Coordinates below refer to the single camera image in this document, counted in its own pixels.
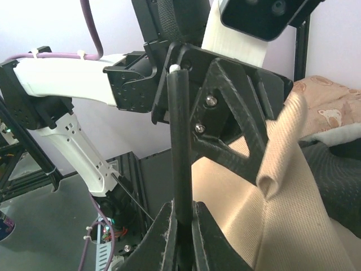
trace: black mesh fabric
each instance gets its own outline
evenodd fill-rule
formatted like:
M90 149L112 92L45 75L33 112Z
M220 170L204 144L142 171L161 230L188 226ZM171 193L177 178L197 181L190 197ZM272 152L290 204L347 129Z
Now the black mesh fabric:
M158 13L164 37L169 41L183 41L174 12L173 0L158 0Z
M361 238L361 161L334 156L322 142L300 142L328 216Z

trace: beige fabric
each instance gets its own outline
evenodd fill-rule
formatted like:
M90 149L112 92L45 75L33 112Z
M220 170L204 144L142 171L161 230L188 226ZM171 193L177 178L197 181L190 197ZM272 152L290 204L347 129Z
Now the beige fabric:
M207 158L192 167L194 200L205 202L231 246L254 270L355 270L297 144L305 99L291 93L277 121L257 186ZM245 154L244 139L230 145Z
M311 76L295 82L292 91L303 94L309 107L301 137L361 123L361 90Z
M336 230L342 244L354 264L356 270L361 270L361 239L357 238L349 229L342 226L336 220L331 219L332 225Z

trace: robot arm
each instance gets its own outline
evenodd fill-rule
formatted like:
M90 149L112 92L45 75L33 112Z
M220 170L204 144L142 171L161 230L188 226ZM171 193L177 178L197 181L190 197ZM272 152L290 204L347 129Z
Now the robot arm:
M269 41L288 24L300 25L320 0L219 2L223 25ZM130 199L112 177L118 173L81 130L72 111L71 97L98 100L131 112L152 111L154 123L167 123L165 74L169 67L164 64L169 58L168 51L171 54L174 49L170 44L181 41L200 46L209 13L208 0L133 0L133 6L146 42L145 52L105 56L96 61L23 59L0 65L0 88L13 117L23 127L37 130L53 142L84 179L104 214L115 219L119 227L134 215ZM190 58L179 54L178 64L191 70L192 62L196 61L206 63L208 69L209 59L199 58L205 53L200 50ZM197 86L190 90L191 106L203 79L191 78Z

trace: patterned fabric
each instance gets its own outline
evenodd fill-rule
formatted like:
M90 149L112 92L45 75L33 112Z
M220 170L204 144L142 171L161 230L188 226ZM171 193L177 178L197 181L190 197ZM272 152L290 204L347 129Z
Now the patterned fabric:
M334 156L322 142L300 142L329 217L361 238L361 161Z
M292 91L303 94L309 108L301 138L361 123L361 90L349 89L322 76L312 76L295 82Z

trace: black rod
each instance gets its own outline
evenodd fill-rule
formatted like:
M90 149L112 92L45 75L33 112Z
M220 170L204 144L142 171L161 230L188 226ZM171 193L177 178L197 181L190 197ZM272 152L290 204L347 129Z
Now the black rod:
M167 85L175 214L180 223L191 225L193 196L188 70L170 73Z
M298 81L306 77L310 22L311 16L308 16L305 22L303 22L303 24L299 28L297 28L296 52L294 56L294 81Z
M177 265L179 271L193 267L193 195L188 70L175 66L167 76L170 116L174 211L177 219Z
M63 176L29 132L20 126L11 116L2 97L0 97L0 119L11 129L16 139L19 140L21 145L23 145L35 162L38 163L39 167L41 167L41 169L49 175L54 189L57 190L59 188L59 182Z

